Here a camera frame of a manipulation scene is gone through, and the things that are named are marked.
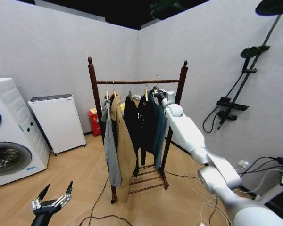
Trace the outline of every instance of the wooden clothes rack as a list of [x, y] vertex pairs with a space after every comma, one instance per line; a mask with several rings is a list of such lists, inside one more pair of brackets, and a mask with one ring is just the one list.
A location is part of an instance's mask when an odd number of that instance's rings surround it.
[[[101, 136], [102, 136], [103, 142], [104, 142], [104, 138], [105, 138], [105, 129], [104, 129], [103, 122], [100, 120], [101, 117], [102, 117], [102, 111], [101, 111], [101, 106], [100, 106], [98, 84], [178, 83], [176, 96], [175, 96], [175, 104], [180, 104], [180, 100], [181, 100], [181, 97], [182, 97], [182, 94], [183, 94], [183, 87], [184, 87], [184, 83], [185, 83], [185, 78], [186, 78], [187, 71], [188, 71], [188, 67], [187, 67], [188, 62], [187, 61], [185, 61], [183, 63], [183, 67], [181, 68], [179, 79], [173, 79], [173, 80], [130, 80], [130, 81], [96, 80], [95, 70], [94, 70], [94, 66], [93, 66], [91, 57], [88, 57], [88, 63], [89, 63], [88, 69], [89, 69], [89, 75], [90, 75], [90, 80], [91, 80], [91, 86], [92, 86], [92, 90], [93, 90], [93, 96], [94, 96], [95, 106], [96, 106], [98, 119], [99, 119], [99, 123], [100, 123], [100, 130], [101, 130]], [[138, 190], [135, 190], [135, 191], [131, 191], [131, 192], [129, 192], [129, 194], [141, 192], [141, 191], [151, 189], [151, 188], [154, 188], [154, 187], [158, 187], [158, 186], [164, 186], [165, 189], [168, 188], [169, 183], [166, 180], [164, 169], [165, 169], [166, 159], [167, 159], [169, 148], [170, 148], [172, 134], [173, 134], [173, 132], [172, 132], [171, 128], [169, 128], [168, 135], [167, 135], [167, 138], [166, 138], [166, 146], [165, 146], [164, 155], [163, 155], [163, 158], [162, 158], [161, 166], [158, 169], [159, 176], [158, 177], [156, 176], [156, 177], [153, 177], [153, 178], [148, 178], [148, 179], [145, 179], [145, 180], [134, 181], [134, 182], [131, 182], [129, 185], [134, 185], [134, 184], [137, 184], [137, 183], [142, 183], [142, 182], [145, 182], [145, 181], [154, 180], [154, 179], [157, 179], [157, 178], [161, 178], [162, 183], [152, 185], [152, 186], [148, 186], [148, 187], [138, 189]], [[142, 167], [140, 167], [140, 169], [146, 169], [146, 168], [150, 168], [150, 167], [153, 167], [153, 166], [154, 165], [142, 166]], [[152, 173], [152, 172], [156, 172], [156, 171], [157, 170], [152, 170], [152, 171], [148, 171], [148, 172], [139, 173], [138, 176], [148, 174], [148, 173]], [[117, 199], [116, 189], [113, 186], [111, 186], [111, 193], [112, 193], [111, 204], [113, 204]]]

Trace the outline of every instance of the black ceiling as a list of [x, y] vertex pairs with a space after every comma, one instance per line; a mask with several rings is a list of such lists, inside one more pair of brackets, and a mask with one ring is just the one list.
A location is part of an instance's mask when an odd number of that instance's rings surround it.
[[[20, 0], [34, 4], [34, 0]], [[209, 0], [46, 0], [82, 12], [103, 16], [106, 22], [133, 29], [157, 18], [166, 19]]]

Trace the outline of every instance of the rack finial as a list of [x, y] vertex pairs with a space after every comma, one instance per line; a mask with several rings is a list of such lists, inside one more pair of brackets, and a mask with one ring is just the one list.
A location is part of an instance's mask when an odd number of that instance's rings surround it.
[[92, 58], [90, 56], [88, 57], [88, 63], [92, 64]]

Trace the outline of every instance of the jacket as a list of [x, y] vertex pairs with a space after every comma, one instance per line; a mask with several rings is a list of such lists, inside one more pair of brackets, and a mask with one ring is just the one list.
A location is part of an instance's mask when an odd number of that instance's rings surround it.
[[142, 96], [138, 111], [143, 116], [141, 129], [141, 165], [145, 164], [146, 151], [154, 155], [155, 169], [161, 165], [162, 146], [166, 132], [166, 118], [162, 106], [157, 105], [151, 92], [148, 92], [148, 101]]
[[121, 202], [125, 202], [128, 197], [129, 180], [135, 169], [136, 155], [122, 116], [120, 101], [121, 96], [117, 94], [111, 105], [110, 116], [111, 119], [115, 121], [112, 125], [114, 125], [117, 135], [117, 158], [122, 175], [122, 182], [120, 186], [116, 188], [116, 194]]
[[118, 187], [121, 184], [122, 177], [118, 165], [117, 151], [112, 132], [112, 121], [110, 117], [110, 100], [103, 99], [102, 106], [103, 116], [101, 118], [101, 121], [105, 125], [104, 151], [106, 162], [108, 163], [109, 179], [110, 184], [112, 186]]
[[124, 121], [130, 134], [130, 138], [136, 155], [136, 164], [133, 175], [137, 177], [137, 174], [139, 172], [138, 149], [140, 148], [141, 141], [141, 123], [138, 118], [136, 104], [134, 101], [130, 100], [129, 97], [126, 97], [125, 101]]

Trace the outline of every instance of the label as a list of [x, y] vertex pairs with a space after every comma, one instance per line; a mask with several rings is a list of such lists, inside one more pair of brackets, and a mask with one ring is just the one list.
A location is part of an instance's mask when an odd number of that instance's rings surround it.
[[34, 168], [36, 168], [36, 167], [35, 166], [31, 166], [31, 167], [26, 168], [26, 170], [29, 171], [29, 170], [32, 170]]
[[19, 125], [19, 128], [21, 129], [22, 132], [24, 132], [23, 129], [22, 129], [22, 127], [21, 127], [20, 125]]

